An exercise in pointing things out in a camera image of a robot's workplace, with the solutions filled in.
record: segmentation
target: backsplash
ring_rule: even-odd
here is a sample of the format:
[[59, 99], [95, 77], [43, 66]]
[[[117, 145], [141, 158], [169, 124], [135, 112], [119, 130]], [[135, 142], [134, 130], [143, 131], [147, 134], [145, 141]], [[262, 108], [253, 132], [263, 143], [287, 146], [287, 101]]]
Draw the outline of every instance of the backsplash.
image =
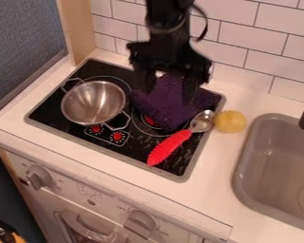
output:
[[[128, 56], [148, 40], [144, 0], [91, 0], [96, 46]], [[214, 79], [304, 102], [304, 0], [196, 0], [209, 31], [192, 46], [215, 62]], [[205, 20], [192, 11], [191, 35]]]

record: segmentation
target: lemon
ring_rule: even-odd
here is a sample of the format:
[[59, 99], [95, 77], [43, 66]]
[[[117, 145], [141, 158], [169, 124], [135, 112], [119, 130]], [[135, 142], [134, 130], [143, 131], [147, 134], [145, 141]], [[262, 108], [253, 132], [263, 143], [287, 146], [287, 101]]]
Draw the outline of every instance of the lemon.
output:
[[215, 127], [223, 133], [240, 132], [247, 126], [245, 116], [241, 112], [233, 110], [218, 113], [214, 122]]

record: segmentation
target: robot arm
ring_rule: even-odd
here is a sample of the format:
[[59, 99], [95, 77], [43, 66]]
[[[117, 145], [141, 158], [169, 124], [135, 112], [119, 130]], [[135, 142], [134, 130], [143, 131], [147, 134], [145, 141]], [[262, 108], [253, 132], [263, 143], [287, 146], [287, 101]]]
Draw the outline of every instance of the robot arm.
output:
[[[137, 88], [149, 93], [156, 82], [156, 71], [177, 72], [183, 76], [183, 100], [193, 101], [195, 92], [208, 83], [212, 62], [190, 46], [190, 9], [206, 14], [194, 5], [195, 0], [146, 0], [148, 42], [127, 45], [130, 62], [137, 74]], [[207, 22], [200, 41], [207, 32]]]

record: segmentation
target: metal spoon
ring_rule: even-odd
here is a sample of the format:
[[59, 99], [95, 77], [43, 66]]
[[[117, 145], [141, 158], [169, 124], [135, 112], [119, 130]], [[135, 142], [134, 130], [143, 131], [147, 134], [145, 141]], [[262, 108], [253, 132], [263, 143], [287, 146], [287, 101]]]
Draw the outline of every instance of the metal spoon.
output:
[[189, 140], [193, 133], [207, 132], [213, 127], [215, 113], [204, 110], [190, 121], [189, 128], [181, 130], [159, 143], [149, 154], [147, 165], [155, 166], [167, 159], [179, 146]]

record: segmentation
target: metal sink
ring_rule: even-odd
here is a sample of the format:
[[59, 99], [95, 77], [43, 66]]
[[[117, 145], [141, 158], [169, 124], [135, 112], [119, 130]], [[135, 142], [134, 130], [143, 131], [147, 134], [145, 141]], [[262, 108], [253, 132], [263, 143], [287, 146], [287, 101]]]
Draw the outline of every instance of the metal sink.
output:
[[250, 209], [304, 230], [304, 131], [297, 123], [280, 114], [254, 121], [233, 189]]

